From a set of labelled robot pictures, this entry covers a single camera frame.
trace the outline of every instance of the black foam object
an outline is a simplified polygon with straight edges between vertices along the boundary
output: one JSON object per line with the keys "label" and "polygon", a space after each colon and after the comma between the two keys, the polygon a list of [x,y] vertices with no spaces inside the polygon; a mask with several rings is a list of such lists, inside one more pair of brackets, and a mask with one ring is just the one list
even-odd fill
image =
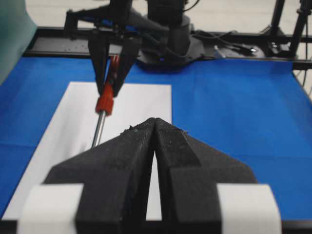
{"label": "black foam object", "polygon": [[83,183],[78,233],[135,232],[145,220],[155,119],[54,166],[45,184]]}
{"label": "black foam object", "polygon": [[256,183],[250,168],[150,118],[54,166],[44,183],[83,183],[78,233],[139,232],[146,217],[154,150],[162,220],[168,231],[221,232],[216,183]]}
{"label": "black foam object", "polygon": [[161,119],[155,135],[162,220],[180,233],[221,233],[216,184],[257,183],[251,169]]}

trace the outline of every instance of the green curtain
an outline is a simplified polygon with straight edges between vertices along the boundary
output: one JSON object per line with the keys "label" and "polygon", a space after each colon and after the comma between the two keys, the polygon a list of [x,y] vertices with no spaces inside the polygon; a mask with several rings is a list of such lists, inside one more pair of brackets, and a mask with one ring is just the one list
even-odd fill
{"label": "green curtain", "polygon": [[36,28],[25,0],[0,0],[0,84],[20,59]]}

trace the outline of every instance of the blue tablecloth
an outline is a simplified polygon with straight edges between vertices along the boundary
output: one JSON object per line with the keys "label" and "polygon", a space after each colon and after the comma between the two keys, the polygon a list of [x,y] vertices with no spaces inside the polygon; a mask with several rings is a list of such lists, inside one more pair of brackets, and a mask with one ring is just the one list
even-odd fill
{"label": "blue tablecloth", "polygon": [[[68,83],[93,80],[88,59],[21,58],[0,86],[0,217]],[[270,184],[283,219],[312,218],[312,104],[291,63],[134,66],[126,82],[171,84],[174,125],[250,165]]]}

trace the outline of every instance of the screwdriver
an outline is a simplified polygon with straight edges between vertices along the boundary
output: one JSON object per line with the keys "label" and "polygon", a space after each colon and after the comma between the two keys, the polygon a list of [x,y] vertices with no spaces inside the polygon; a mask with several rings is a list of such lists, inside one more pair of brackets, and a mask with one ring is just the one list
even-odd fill
{"label": "screwdriver", "polygon": [[105,119],[110,116],[114,105],[113,82],[117,78],[119,66],[119,55],[111,56],[111,64],[108,70],[106,82],[102,95],[97,100],[96,112],[98,113],[97,127],[94,134],[92,148],[98,146],[101,142]]}

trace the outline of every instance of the metal pole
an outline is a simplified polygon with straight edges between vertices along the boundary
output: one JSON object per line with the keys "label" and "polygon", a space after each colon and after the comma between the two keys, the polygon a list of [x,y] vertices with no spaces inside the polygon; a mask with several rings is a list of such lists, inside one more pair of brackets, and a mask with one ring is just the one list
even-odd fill
{"label": "metal pole", "polygon": [[98,115],[97,128],[96,128],[96,132],[94,134],[94,138],[93,138],[93,142],[92,142],[92,148],[98,146],[101,142],[101,136],[102,136],[102,132],[103,132],[105,118],[106,118],[106,112],[105,111],[100,112]]}
{"label": "metal pole", "polygon": [[306,25],[307,18],[311,14],[310,8],[312,7],[311,0],[302,0],[300,9],[297,10],[299,14],[296,27],[293,32],[292,42],[290,46],[291,56],[295,57],[302,38],[304,26]]}
{"label": "metal pole", "polygon": [[270,28],[271,36],[277,36],[278,26],[281,20],[284,4],[285,4],[285,0],[276,0],[272,22],[271,22],[271,28]]}

